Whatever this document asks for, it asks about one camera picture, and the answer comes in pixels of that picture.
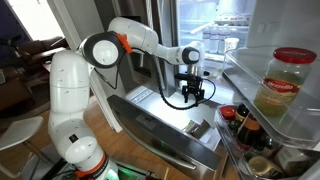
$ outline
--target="crisper drawer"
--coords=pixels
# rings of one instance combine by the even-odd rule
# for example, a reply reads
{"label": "crisper drawer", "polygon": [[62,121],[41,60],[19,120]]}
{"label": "crisper drawer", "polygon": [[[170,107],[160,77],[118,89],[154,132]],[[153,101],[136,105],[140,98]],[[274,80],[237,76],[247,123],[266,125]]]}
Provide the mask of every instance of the crisper drawer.
{"label": "crisper drawer", "polygon": [[212,150],[127,100],[112,95],[108,102],[119,124],[140,145],[192,179],[213,179],[220,156]]}

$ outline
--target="glass jar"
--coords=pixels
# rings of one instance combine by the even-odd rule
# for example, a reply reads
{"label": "glass jar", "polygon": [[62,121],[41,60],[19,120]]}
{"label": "glass jar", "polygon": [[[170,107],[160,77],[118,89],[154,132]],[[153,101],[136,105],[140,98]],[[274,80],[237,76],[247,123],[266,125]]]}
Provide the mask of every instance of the glass jar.
{"label": "glass jar", "polygon": [[255,156],[248,162],[253,173],[262,178],[280,179],[285,176],[282,169],[263,156]]}
{"label": "glass jar", "polygon": [[278,48],[269,62],[254,104],[266,116],[281,116],[296,97],[316,59],[312,51],[301,48]]}

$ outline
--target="red label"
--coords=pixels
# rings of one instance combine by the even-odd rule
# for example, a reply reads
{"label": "red label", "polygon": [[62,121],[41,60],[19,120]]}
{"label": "red label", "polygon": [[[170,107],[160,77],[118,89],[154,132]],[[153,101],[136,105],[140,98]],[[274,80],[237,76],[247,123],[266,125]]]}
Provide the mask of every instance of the red label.
{"label": "red label", "polygon": [[277,79],[265,78],[264,84],[268,85],[271,89],[276,90],[280,93],[297,93],[299,91],[299,86],[290,82],[281,81]]}

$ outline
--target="door shelf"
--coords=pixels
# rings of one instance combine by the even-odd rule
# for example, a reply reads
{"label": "door shelf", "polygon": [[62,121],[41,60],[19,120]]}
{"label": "door shelf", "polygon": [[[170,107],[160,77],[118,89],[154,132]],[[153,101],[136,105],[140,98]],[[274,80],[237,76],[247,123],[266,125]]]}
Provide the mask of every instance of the door shelf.
{"label": "door shelf", "polygon": [[[259,178],[258,176],[254,175],[254,173],[251,171],[248,161],[245,158],[245,152],[243,152],[237,142],[234,136],[231,134],[231,131],[228,127],[228,124],[226,123],[225,119],[221,115],[219,109],[222,106],[218,106],[216,109],[216,115],[215,115],[215,125],[220,133],[221,140],[226,147],[229,157],[232,160],[232,163],[234,167],[236,168],[240,179],[243,180],[266,180],[266,178]],[[283,178],[281,180],[297,180],[299,177],[288,177]]]}
{"label": "door shelf", "polygon": [[[259,111],[254,99],[262,85],[268,63],[277,47],[264,46],[228,51],[225,55],[223,78],[243,97],[243,102],[267,133],[283,145],[320,151],[320,95],[317,79],[320,78],[319,60],[287,111],[280,117],[269,117]],[[270,93],[276,94],[265,86]]]}

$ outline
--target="bottle cap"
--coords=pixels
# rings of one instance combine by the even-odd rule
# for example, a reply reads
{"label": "bottle cap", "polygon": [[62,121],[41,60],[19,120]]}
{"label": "bottle cap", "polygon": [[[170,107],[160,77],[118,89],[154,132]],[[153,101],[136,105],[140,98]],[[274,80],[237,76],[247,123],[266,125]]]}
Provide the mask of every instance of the bottle cap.
{"label": "bottle cap", "polygon": [[259,122],[252,116],[252,114],[249,115],[244,126],[252,131],[257,131],[260,129]]}
{"label": "bottle cap", "polygon": [[220,108],[222,116],[226,119],[231,119],[235,115],[235,110],[230,106],[223,106]]}
{"label": "bottle cap", "polygon": [[309,64],[316,59],[317,55],[306,49],[284,47],[276,49],[273,52],[273,57],[286,63]]}

